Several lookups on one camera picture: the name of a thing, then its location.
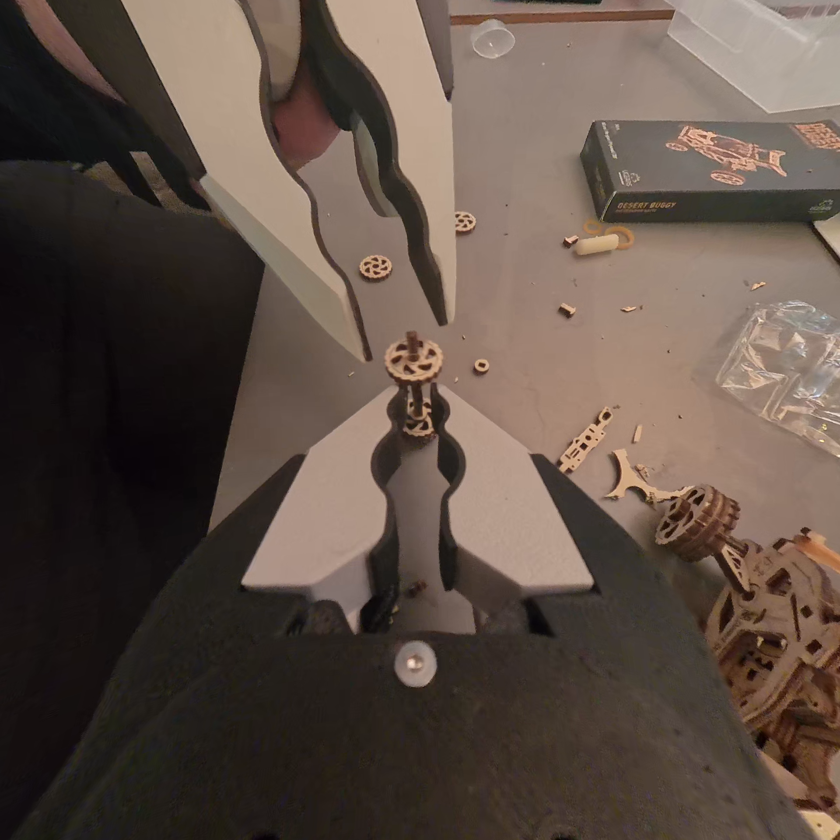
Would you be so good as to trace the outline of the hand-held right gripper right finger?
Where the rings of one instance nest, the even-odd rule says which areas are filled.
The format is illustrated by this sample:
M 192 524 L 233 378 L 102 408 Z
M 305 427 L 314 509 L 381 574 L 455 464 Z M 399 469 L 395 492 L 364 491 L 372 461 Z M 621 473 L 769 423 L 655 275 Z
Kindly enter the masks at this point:
M 588 592 L 594 579 L 529 450 L 445 386 L 432 388 L 440 579 L 475 608 Z

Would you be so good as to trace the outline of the branch-shaped plywood scrap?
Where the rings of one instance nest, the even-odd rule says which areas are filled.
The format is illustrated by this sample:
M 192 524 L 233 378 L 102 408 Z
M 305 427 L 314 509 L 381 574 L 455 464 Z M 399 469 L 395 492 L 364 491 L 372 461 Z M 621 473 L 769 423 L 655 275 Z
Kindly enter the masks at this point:
M 639 491 L 648 505 L 657 505 L 682 497 L 693 486 L 685 486 L 678 490 L 660 490 L 650 485 L 645 478 L 629 463 L 627 452 L 623 448 L 612 451 L 617 466 L 617 482 L 615 487 L 604 498 L 619 500 L 625 497 L 629 490 Z

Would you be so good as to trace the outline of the small clear plastic cup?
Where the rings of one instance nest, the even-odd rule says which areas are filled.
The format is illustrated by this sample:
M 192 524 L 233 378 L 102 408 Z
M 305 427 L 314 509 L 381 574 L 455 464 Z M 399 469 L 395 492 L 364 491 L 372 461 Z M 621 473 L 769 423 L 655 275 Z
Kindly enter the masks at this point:
M 479 57 L 497 60 L 513 49 L 516 37 L 499 19 L 489 18 L 470 30 L 470 43 Z

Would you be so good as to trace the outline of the clear plastic bag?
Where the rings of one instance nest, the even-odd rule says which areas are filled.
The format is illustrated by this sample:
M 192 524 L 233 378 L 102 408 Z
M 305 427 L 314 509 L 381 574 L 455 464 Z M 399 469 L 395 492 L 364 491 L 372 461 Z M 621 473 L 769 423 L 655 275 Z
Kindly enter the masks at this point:
M 751 414 L 839 457 L 839 320 L 803 301 L 756 306 L 716 384 Z

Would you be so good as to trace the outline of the long brown wooden stick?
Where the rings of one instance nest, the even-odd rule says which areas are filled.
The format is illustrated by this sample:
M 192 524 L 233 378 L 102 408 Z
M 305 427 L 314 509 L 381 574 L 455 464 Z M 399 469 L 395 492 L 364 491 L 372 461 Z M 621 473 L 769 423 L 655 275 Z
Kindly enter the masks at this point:
M 491 19 L 504 25 L 658 22 L 669 21 L 674 13 L 668 2 L 449 3 L 453 26 L 476 26 Z

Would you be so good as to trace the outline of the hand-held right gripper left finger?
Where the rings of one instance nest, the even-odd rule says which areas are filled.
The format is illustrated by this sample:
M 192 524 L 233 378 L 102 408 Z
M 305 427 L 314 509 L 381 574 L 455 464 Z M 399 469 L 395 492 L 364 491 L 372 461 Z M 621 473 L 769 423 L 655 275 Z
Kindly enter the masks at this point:
M 386 499 L 371 467 L 391 431 L 391 385 L 318 441 L 270 522 L 242 586 L 341 606 L 353 631 L 373 596 L 368 557 L 385 530 Z

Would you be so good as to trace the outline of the clear plastic bin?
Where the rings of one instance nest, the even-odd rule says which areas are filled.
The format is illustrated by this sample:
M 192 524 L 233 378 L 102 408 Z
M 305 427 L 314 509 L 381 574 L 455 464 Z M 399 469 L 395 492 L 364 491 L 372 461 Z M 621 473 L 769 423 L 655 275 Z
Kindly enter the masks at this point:
M 838 1 L 669 3 L 668 35 L 762 110 L 838 105 Z

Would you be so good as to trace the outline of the wooden model buggy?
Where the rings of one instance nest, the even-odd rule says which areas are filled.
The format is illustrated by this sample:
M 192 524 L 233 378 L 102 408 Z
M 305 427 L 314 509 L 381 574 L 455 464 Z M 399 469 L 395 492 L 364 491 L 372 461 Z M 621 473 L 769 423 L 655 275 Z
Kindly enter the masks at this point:
M 734 535 L 739 504 L 713 486 L 673 499 L 655 541 L 694 563 L 714 559 L 728 583 L 705 636 L 736 711 L 798 805 L 838 822 L 838 553 L 809 528 L 768 548 Z

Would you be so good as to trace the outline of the black model kit box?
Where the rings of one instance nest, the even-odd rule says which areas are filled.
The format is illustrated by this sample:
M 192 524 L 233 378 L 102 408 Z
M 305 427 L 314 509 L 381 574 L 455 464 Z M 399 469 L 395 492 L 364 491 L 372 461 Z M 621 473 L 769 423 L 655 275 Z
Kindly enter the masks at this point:
M 811 223 L 838 213 L 831 119 L 594 121 L 581 164 L 607 223 Z

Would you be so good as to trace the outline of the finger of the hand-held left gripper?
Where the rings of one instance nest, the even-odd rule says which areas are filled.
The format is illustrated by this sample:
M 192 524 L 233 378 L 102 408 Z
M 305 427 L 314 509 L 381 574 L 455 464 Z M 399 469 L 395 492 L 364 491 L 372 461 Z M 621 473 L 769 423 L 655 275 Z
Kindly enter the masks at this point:
M 330 117 L 353 133 L 365 193 L 399 217 L 440 326 L 455 318 L 454 65 L 444 1 L 311 1 L 304 56 Z
M 317 206 L 283 161 L 268 113 L 264 46 L 236 1 L 129 1 L 131 24 L 204 167 L 207 198 L 316 323 L 370 361 L 348 277 Z

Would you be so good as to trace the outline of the wooden wheel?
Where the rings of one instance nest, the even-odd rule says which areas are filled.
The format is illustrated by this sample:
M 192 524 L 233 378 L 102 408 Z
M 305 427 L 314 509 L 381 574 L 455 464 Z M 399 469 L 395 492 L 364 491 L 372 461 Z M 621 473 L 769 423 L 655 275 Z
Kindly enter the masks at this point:
M 405 338 L 413 345 L 413 350 L 417 339 L 421 339 L 416 331 L 407 331 Z M 425 385 L 398 385 L 406 397 L 403 433 L 418 441 L 425 442 L 436 434 L 431 397 L 426 394 L 433 382 Z

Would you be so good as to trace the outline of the person's left hand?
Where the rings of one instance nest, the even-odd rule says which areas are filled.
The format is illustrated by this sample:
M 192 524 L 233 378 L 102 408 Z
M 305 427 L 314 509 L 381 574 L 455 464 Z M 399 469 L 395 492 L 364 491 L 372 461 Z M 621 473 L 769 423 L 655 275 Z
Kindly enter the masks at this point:
M 125 104 L 47 1 L 16 1 L 15 5 L 40 45 L 64 70 L 97 94 Z M 303 49 L 287 95 L 272 108 L 280 151 L 295 170 L 321 156 L 340 132 L 319 94 Z

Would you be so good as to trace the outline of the slotted wooden link bar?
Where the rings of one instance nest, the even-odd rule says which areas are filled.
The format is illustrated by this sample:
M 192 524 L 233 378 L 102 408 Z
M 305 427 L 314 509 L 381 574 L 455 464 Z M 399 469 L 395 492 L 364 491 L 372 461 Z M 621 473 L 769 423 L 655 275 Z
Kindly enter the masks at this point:
M 580 432 L 563 451 L 556 462 L 560 472 L 570 474 L 582 465 L 588 453 L 603 440 L 606 427 L 612 419 L 613 409 L 608 406 L 604 407 L 594 422 Z

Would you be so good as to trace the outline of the person's black-clothed body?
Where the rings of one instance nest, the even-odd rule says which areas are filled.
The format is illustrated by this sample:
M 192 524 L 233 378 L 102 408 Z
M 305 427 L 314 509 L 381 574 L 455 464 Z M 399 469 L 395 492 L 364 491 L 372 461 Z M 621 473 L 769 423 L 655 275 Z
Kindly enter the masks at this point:
M 1 176 L 1 830 L 207 532 L 264 264 L 66 165 Z

